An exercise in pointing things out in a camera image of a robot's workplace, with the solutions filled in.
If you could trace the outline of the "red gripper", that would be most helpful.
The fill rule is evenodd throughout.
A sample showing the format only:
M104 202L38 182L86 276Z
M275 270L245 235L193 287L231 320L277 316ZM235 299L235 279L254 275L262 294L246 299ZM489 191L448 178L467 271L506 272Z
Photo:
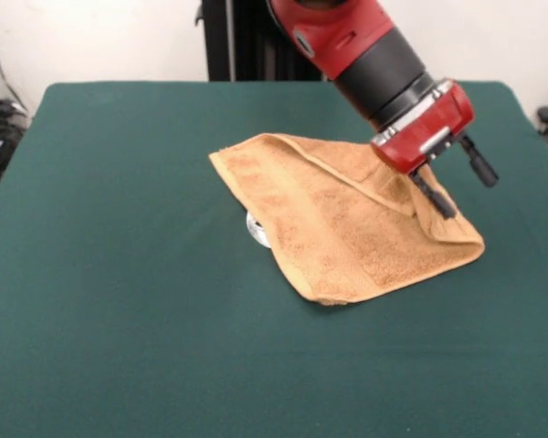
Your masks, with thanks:
M436 158L440 143L458 137L473 120L469 96L459 83L445 78L408 113L375 134L371 146L385 164L396 172L408 174L443 219L453 219L458 212L456 206L437 187L432 169L421 166ZM473 140L464 134L459 143L479 180L488 188L495 186L499 176Z

